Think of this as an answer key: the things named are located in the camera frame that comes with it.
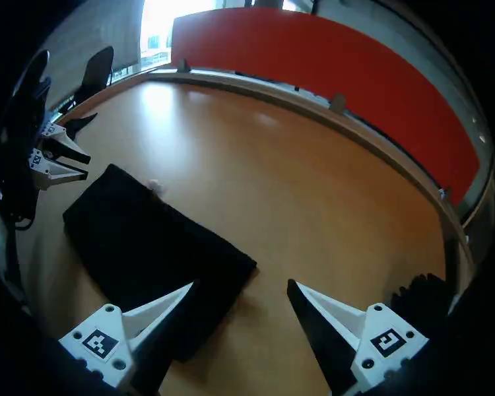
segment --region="black cloth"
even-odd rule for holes
[[[63,218],[86,270],[123,311],[199,280],[174,353],[179,361],[212,334],[257,265],[113,164]]]

